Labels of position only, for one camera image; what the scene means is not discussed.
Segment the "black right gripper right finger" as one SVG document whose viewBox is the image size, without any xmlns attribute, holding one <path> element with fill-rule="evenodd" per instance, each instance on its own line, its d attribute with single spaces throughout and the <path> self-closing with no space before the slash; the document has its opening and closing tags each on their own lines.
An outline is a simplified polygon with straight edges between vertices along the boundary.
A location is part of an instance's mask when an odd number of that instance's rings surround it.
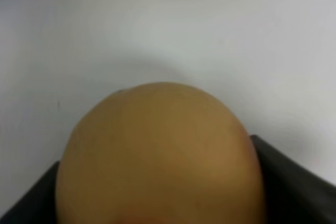
<svg viewBox="0 0 336 224">
<path fill-rule="evenodd" d="M 335 186 L 259 136 L 250 138 L 263 173 L 267 223 L 335 223 Z"/>
</svg>

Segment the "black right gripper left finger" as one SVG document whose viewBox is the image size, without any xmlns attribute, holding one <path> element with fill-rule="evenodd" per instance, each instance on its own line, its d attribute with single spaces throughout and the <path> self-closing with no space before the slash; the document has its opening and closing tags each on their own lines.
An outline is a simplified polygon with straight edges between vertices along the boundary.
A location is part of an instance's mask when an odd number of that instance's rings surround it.
<svg viewBox="0 0 336 224">
<path fill-rule="evenodd" d="M 2 224 L 56 223 L 56 176 L 59 162 L 55 162 L 33 187 L 1 217 Z"/>
</svg>

